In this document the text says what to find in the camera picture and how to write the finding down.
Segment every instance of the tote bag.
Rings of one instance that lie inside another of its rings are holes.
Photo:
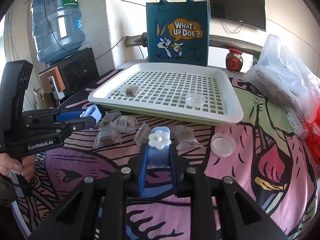
[[[149,62],[207,66],[208,2],[147,3]]]

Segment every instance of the pink tablecloth pattern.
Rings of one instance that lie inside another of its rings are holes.
[[[86,89],[68,99],[61,108],[70,111],[86,109],[88,94],[102,82],[117,74],[113,70],[92,82]],[[306,149],[290,127],[285,112],[262,96],[251,84],[230,78],[244,111],[243,120],[234,125],[211,127],[170,119],[138,115],[138,123],[151,128],[184,124],[194,129],[196,139],[204,148],[180,151],[190,165],[207,176],[232,176],[265,212],[288,235],[297,239],[312,220],[317,208],[317,187],[314,171]],[[62,148],[37,155],[36,175],[30,196],[18,199],[20,212],[30,231],[85,176],[103,178],[122,168],[139,153],[133,135],[123,134],[123,143],[92,150],[98,132],[74,132]],[[210,139],[217,132],[232,136],[237,147],[228,158],[219,158],[210,151]],[[174,202],[169,169],[148,169],[147,189],[142,197]],[[221,236],[217,214],[217,234]],[[134,239],[190,238],[190,208],[160,203],[134,204],[127,207],[127,234]]]

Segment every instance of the finger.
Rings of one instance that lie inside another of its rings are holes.
[[[0,174],[2,174],[3,176],[8,177],[9,176],[9,171],[7,168],[1,167],[0,166]]]
[[[15,171],[22,171],[22,164],[19,161],[10,158],[7,153],[0,154],[0,165]]]
[[[22,172],[21,172],[21,175],[23,177],[25,177],[26,179],[29,178],[29,177],[33,177],[33,175],[35,174],[35,167],[34,166],[28,166],[26,168],[23,168]]]
[[[36,156],[35,155],[31,155],[31,156],[27,156],[27,157],[22,158],[23,167],[27,167],[29,165],[34,165],[35,163],[36,163]]]

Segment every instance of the white flower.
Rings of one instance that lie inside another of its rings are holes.
[[[157,130],[149,135],[149,146],[157,150],[162,150],[164,146],[168,146],[170,143],[170,135],[167,132]]]

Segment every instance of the petri dish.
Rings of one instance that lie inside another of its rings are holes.
[[[205,96],[198,93],[188,93],[186,94],[186,103],[194,108],[201,107],[205,103]]]
[[[211,138],[211,150],[219,157],[228,157],[236,150],[236,141],[225,133],[216,133]]]

